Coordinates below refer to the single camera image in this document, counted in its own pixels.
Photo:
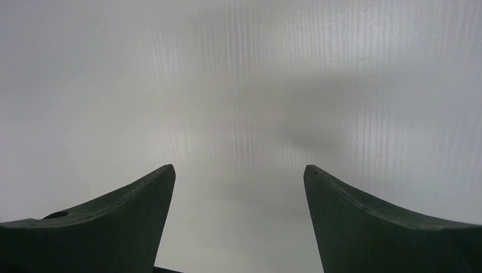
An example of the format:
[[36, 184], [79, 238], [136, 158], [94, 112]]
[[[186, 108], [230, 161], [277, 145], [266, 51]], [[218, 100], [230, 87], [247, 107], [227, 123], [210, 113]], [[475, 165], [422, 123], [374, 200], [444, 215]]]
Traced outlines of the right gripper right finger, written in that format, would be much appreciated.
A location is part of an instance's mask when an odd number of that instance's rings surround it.
[[480, 272], [481, 226], [427, 216], [315, 165], [304, 186], [325, 272]]

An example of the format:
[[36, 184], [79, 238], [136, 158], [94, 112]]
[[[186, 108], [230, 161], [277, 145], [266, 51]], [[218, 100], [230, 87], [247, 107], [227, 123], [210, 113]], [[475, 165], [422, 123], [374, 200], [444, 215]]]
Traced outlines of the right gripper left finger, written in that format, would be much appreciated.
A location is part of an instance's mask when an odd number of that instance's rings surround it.
[[1, 271], [161, 272], [155, 260], [175, 178], [168, 164], [40, 220], [1, 223]]

